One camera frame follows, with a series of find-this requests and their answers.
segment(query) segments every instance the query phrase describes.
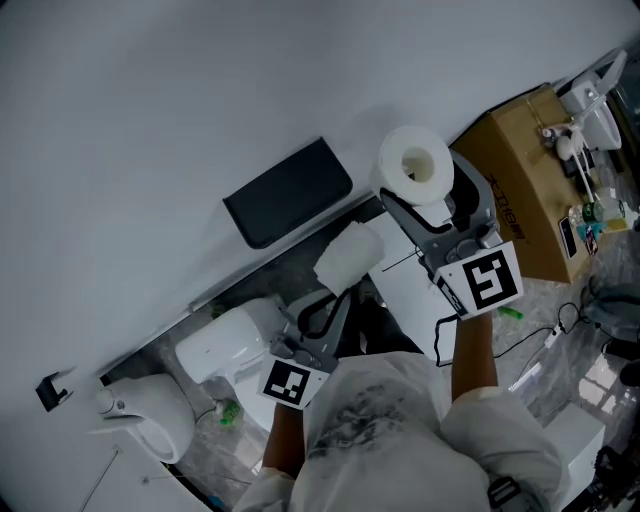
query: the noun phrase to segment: small bottle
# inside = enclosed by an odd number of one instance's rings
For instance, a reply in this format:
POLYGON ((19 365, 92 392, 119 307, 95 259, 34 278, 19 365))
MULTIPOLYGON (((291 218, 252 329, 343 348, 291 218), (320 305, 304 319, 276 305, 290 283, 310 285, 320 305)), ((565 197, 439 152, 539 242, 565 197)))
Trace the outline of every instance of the small bottle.
POLYGON ((574 226, 597 224, 624 217, 624 204, 619 199, 603 197, 593 203, 572 206, 569 209, 569 221, 574 226))

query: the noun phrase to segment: tiled floor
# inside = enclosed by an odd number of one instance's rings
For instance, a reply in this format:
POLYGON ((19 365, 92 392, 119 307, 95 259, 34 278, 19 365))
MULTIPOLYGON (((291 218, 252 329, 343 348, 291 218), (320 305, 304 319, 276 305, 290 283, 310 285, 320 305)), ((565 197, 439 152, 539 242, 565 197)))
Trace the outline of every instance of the tiled floor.
MULTIPOLYGON (((601 173, 605 184, 615 185, 619 195, 638 208, 638 195, 631 178, 601 173)), ((216 311, 237 306, 250 298, 279 293, 290 303, 320 287, 312 267, 328 242, 352 219, 365 221, 380 213, 374 201, 350 212, 339 221, 310 237, 258 272, 217 297, 169 332, 147 345, 110 372, 112 380, 124 376, 141 377, 168 372, 187 395, 196 417, 211 409, 214 399, 233 397, 231 386, 221 378, 197 385, 178 363, 175 345, 210 321, 216 311)), ((494 353, 499 353, 543 326, 554 326, 561 304, 580 304, 580 293, 590 274, 608 284, 640 283, 640 235, 621 233, 603 244, 590 272, 573 285, 525 279, 525 296, 513 304, 525 314, 523 320, 494 314, 494 353)), ((562 320, 572 325, 576 313, 572 307, 562 311, 562 320)), ((547 424, 573 401, 606 425, 605 443, 622 449, 632 427, 640 393, 622 386, 617 379, 624 361, 603 356, 601 345, 608 337, 593 325, 580 323, 569 335, 561 335, 550 349, 539 350, 547 333, 540 333, 497 360, 500 383, 510 386, 535 367, 535 374, 515 390, 532 414, 547 424)), ((449 369, 443 369, 449 379, 449 369)), ((217 496, 230 509, 239 499, 259 467, 267 433, 250 418, 223 427, 215 416, 207 416, 198 425, 195 439, 178 469, 205 494, 217 496)))

